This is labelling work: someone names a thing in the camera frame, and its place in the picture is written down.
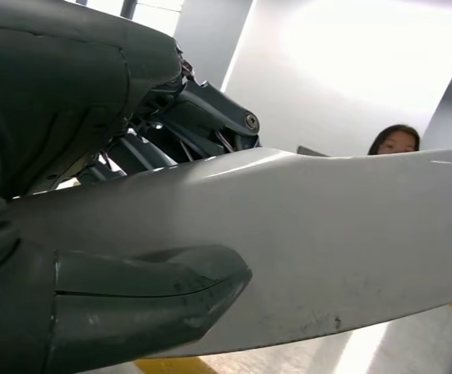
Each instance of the woman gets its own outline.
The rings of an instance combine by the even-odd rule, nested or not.
[[[416,130],[407,125],[394,125],[380,132],[368,154],[416,152],[419,149],[420,135]]]

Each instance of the bolt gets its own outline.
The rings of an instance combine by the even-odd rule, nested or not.
[[[245,124],[248,129],[250,130],[255,131],[259,129],[259,120],[252,113],[249,113],[245,116]]]

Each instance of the black hair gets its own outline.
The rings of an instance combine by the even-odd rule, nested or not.
[[[389,135],[392,134],[393,132],[405,132],[407,134],[410,134],[415,138],[415,151],[420,149],[420,135],[413,129],[413,127],[408,125],[392,125],[389,126],[386,129],[382,130],[376,139],[373,141],[373,144],[371,145],[370,151],[368,151],[368,155],[374,155],[379,153],[379,148],[385,141]]]

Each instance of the floor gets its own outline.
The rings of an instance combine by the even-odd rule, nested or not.
[[[141,360],[89,374],[452,374],[452,306],[254,351]]]

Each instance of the dark gray cowling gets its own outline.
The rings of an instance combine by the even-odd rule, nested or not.
[[[171,37],[61,0],[0,0],[0,195],[54,188],[180,78]]]

